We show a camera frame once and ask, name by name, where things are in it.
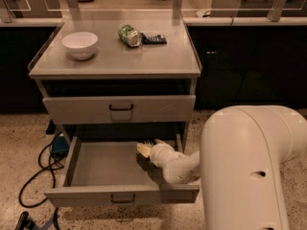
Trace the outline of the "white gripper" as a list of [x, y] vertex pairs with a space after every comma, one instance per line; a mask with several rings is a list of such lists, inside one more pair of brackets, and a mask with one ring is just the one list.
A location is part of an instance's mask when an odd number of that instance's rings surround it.
[[160, 139], [154, 139], [155, 145], [137, 144], [137, 150], [145, 158], [149, 158], [157, 167], [164, 169], [177, 160], [177, 152], [169, 144]]

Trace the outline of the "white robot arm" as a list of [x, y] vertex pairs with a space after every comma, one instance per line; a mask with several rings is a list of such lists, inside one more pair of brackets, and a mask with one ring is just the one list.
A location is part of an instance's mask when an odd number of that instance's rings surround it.
[[159, 139], [137, 145], [169, 184], [201, 175], [205, 230], [290, 230], [280, 165], [306, 150], [307, 120], [281, 105], [215, 112], [191, 155]]

